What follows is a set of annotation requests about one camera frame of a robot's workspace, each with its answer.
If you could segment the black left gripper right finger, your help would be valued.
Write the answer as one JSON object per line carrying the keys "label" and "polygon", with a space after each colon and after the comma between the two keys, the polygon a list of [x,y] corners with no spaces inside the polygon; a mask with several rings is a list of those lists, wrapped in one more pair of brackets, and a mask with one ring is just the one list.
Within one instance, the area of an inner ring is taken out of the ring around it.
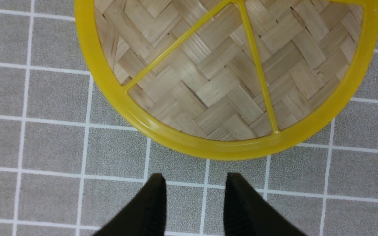
{"label": "black left gripper right finger", "polygon": [[228,173],[223,225],[226,236],[304,236],[249,184],[240,173]]}

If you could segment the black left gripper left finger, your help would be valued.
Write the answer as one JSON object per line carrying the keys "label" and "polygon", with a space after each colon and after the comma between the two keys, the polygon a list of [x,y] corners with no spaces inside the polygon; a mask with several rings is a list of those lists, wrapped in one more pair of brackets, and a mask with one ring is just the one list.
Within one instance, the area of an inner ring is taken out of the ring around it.
{"label": "black left gripper left finger", "polygon": [[95,236],[163,236],[167,221],[165,178],[154,173],[133,199]]}

